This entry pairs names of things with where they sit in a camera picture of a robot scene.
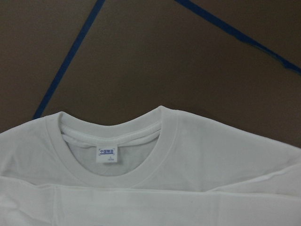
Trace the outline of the white long-sleeve printed shirt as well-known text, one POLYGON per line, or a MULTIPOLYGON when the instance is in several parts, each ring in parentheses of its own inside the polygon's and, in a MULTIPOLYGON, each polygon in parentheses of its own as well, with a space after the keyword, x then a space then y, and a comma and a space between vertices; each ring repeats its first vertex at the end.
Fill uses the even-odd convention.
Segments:
POLYGON ((298 226, 301 150, 158 108, 113 126, 65 112, 0 135, 3 226, 298 226))

